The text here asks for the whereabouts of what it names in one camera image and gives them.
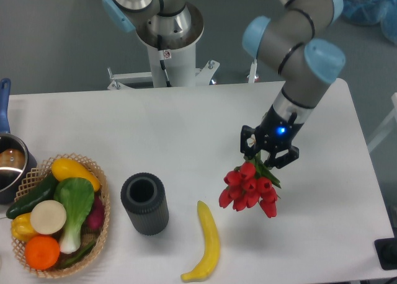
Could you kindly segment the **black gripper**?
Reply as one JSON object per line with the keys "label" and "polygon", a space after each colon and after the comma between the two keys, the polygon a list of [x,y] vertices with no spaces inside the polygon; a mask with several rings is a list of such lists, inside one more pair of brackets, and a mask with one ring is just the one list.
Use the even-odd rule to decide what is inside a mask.
{"label": "black gripper", "polygon": [[270,107],[260,125],[252,128],[243,125],[240,132],[240,152],[246,159],[253,159],[266,151],[265,166],[281,169],[297,160],[300,150],[292,141],[309,117],[309,110],[293,104],[281,109]]}

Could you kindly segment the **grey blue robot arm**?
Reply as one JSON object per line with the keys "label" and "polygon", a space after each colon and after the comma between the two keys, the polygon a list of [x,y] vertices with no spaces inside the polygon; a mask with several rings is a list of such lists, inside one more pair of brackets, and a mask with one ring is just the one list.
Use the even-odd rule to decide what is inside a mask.
{"label": "grey blue robot arm", "polygon": [[[346,58],[317,33],[341,14],[343,0],[279,0],[278,20],[255,18],[243,33],[242,46],[284,78],[284,85],[261,124],[241,130],[240,150],[248,159],[261,151],[267,167],[282,168],[299,157],[292,144],[310,113],[343,69]],[[113,23],[136,32],[148,50],[155,87],[190,87],[199,83],[195,46],[203,17],[187,0],[102,0]]]}

